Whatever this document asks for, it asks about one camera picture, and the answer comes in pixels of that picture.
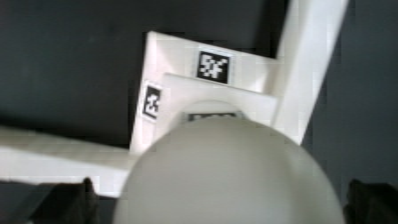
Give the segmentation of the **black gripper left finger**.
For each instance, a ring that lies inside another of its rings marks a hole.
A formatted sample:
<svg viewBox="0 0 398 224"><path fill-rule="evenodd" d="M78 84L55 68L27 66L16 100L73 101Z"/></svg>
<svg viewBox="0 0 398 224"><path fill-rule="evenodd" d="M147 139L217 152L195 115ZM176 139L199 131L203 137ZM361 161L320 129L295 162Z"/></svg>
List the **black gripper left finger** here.
<svg viewBox="0 0 398 224"><path fill-rule="evenodd" d="M0 224L99 224L99 198L92 181L44 183L30 191Z"/></svg>

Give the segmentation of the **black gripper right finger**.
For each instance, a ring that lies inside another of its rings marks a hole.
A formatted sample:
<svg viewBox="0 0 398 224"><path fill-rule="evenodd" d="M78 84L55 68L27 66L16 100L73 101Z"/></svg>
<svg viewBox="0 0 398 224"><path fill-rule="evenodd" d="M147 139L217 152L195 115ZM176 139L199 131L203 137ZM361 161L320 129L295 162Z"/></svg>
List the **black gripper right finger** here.
<svg viewBox="0 0 398 224"><path fill-rule="evenodd" d="M398 224L398 189L352 180L343 208L346 224Z"/></svg>

